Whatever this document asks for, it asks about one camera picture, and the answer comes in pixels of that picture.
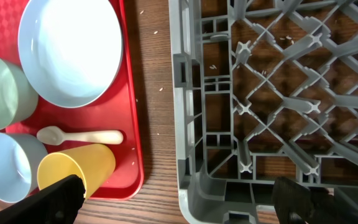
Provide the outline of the light blue bowl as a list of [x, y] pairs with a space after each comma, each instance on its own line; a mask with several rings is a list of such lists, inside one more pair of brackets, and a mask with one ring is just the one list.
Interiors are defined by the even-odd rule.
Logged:
[[30, 134], [0, 133], [0, 201], [19, 202], [38, 187], [37, 169], [46, 155]]

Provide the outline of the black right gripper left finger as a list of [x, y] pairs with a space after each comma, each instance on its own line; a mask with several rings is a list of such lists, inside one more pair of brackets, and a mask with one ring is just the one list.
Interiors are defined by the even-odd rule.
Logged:
[[80, 177], [69, 175], [0, 211], [0, 224], [72, 224], [85, 201]]

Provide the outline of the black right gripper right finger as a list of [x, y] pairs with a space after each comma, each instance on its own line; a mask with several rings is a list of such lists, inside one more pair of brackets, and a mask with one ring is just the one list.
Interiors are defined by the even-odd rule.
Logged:
[[306, 188], [278, 177], [273, 185], [272, 201], [280, 223], [358, 223], [358, 188]]

